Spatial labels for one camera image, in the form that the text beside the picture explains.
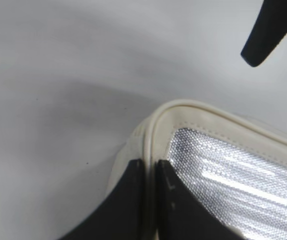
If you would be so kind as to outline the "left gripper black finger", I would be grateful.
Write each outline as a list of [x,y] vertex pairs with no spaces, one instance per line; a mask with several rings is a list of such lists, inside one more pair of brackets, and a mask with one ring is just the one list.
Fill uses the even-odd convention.
[[224,240],[225,228],[192,196],[167,160],[155,169],[160,240]]

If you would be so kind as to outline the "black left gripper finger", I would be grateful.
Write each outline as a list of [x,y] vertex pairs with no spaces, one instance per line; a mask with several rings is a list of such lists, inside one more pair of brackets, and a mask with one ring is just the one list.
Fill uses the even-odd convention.
[[63,240],[140,240],[143,236],[145,165],[133,159],[111,193]]
[[265,0],[241,51],[251,67],[259,66],[287,34],[287,0]]

